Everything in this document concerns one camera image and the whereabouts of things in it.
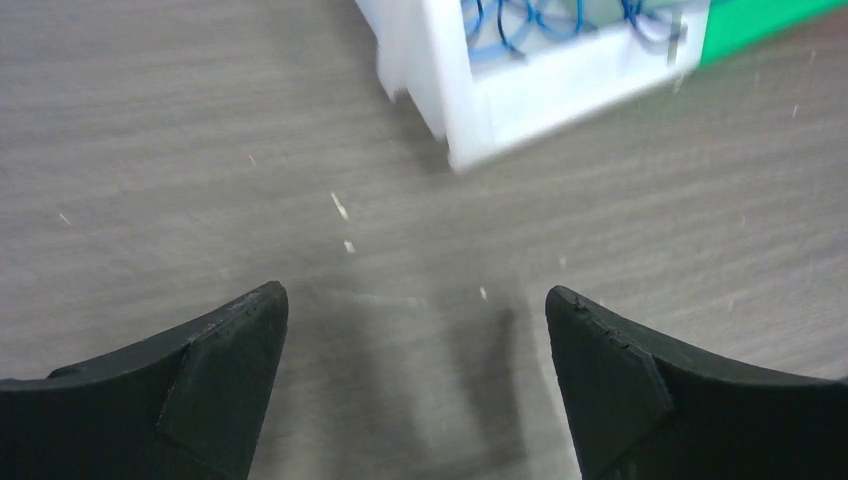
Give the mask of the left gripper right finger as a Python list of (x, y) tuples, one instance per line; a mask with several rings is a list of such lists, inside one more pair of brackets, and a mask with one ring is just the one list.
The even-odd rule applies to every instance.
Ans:
[(843, 479), (847, 384), (726, 358), (568, 288), (545, 314), (585, 479)]

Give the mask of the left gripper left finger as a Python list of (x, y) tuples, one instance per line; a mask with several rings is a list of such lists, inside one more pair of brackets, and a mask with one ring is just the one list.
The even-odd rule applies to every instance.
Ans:
[(42, 379), (1, 383), (5, 479), (244, 479), (287, 333), (267, 282)]

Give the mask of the white plastic bin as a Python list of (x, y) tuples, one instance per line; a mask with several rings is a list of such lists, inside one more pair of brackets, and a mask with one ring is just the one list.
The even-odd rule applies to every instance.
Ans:
[(455, 171), (683, 78), (699, 64), (706, 1), (362, 1), (378, 79), (446, 143)]

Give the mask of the green plastic bin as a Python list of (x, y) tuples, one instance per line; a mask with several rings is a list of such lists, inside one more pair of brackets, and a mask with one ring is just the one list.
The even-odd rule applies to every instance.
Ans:
[(712, 1), (699, 66), (846, 6), (846, 0)]

